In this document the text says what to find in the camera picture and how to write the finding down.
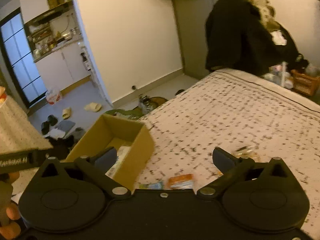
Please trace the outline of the person's left hand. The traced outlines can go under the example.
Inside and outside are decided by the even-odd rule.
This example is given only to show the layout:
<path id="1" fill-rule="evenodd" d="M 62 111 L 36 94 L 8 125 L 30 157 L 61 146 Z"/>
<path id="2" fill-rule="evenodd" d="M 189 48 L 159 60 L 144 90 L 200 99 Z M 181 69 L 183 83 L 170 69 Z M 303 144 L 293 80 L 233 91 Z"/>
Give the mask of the person's left hand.
<path id="1" fill-rule="evenodd" d="M 20 219 L 20 213 L 17 205 L 11 201 L 12 183 L 19 177 L 19 172 L 1 174 L 1 236 L 4 239 L 15 239 L 21 232 L 15 222 Z"/>

